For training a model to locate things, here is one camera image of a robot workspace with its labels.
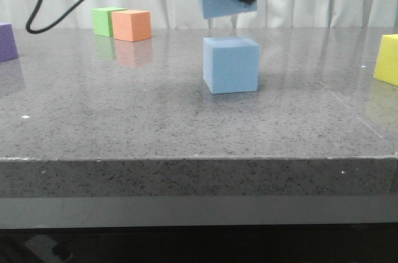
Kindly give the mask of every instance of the black cable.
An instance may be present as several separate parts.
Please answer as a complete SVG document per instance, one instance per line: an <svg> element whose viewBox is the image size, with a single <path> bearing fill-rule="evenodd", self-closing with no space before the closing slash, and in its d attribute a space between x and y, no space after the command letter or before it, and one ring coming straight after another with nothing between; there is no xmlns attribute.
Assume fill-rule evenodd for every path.
<svg viewBox="0 0 398 263"><path fill-rule="evenodd" d="M79 0L76 3L74 3L74 5L69 8L64 14L62 14L62 16L60 16L59 19L57 19L55 22L53 22L52 24L48 25L47 27L43 28L43 29L39 29L39 30L32 30L31 29L31 25L33 20L35 19L42 3L43 0L37 0L37 4L35 6L35 8L32 11L32 14L30 15L30 17L28 18L27 22L26 22L26 31L28 31L31 34L38 34L38 33L43 33L45 31L50 30L52 27L56 26L57 24L59 24L61 21L63 21L64 18L66 18L69 13L71 13L77 6L79 6L84 0Z"/></svg>

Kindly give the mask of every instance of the purple cube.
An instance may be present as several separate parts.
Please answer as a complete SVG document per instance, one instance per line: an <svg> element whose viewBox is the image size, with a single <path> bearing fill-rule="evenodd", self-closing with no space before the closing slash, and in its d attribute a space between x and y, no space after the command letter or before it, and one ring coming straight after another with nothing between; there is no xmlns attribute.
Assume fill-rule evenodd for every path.
<svg viewBox="0 0 398 263"><path fill-rule="evenodd" d="M0 22L0 62L18 58L11 24Z"/></svg>

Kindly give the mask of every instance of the blue block held by gripper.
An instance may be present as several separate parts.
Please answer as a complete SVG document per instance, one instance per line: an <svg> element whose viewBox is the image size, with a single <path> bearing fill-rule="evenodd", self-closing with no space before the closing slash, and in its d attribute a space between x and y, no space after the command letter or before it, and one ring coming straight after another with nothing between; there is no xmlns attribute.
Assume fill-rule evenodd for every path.
<svg viewBox="0 0 398 263"><path fill-rule="evenodd" d="M203 79L213 94L257 91L260 46L247 37L203 39Z"/></svg>
<svg viewBox="0 0 398 263"><path fill-rule="evenodd" d="M257 2L248 5L239 0L199 0L199 3L205 19L257 10Z"/></svg>

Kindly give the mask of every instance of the green cube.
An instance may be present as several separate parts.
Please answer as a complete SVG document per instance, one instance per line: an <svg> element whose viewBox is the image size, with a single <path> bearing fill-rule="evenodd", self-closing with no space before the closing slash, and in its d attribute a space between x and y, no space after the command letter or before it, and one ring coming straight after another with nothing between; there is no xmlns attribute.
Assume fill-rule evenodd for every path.
<svg viewBox="0 0 398 263"><path fill-rule="evenodd" d="M113 11L122 11L125 8L106 7L106 8L94 8L91 10L93 16L93 29L94 34L102 36L113 36L112 29L112 17Z"/></svg>

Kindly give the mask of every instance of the yellow cube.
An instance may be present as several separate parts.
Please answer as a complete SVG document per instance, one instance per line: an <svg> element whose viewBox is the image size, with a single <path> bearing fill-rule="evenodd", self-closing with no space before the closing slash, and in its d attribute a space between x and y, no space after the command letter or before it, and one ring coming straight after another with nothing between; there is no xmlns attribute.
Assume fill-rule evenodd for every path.
<svg viewBox="0 0 398 263"><path fill-rule="evenodd" d="M398 86L398 34L383 35L373 77Z"/></svg>

